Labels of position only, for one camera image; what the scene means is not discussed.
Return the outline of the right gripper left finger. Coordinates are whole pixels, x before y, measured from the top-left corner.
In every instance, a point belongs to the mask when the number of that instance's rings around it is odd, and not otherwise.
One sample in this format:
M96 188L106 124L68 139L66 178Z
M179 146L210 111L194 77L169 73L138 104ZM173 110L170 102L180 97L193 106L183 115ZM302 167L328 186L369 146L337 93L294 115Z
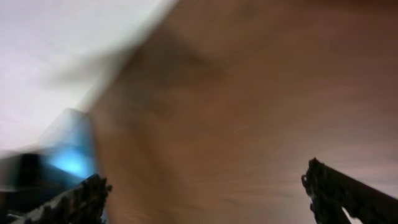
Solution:
M104 224L107 179L95 174L29 212L9 211L10 224Z

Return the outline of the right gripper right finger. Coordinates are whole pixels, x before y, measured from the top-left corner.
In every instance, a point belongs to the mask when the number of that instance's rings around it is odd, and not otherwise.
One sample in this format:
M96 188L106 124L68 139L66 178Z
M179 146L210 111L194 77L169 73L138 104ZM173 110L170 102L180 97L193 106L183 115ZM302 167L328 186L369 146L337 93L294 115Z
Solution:
M317 224L397 224L397 199L326 166L316 158L301 176Z

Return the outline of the blue Galaxy smartphone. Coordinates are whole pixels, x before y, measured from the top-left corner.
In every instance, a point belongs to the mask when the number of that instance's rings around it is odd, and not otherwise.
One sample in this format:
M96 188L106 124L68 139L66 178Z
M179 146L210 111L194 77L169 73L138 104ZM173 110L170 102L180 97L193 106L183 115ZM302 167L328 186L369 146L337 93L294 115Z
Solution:
M91 119L67 109L39 138L39 144L1 152L1 192L66 190L98 171Z

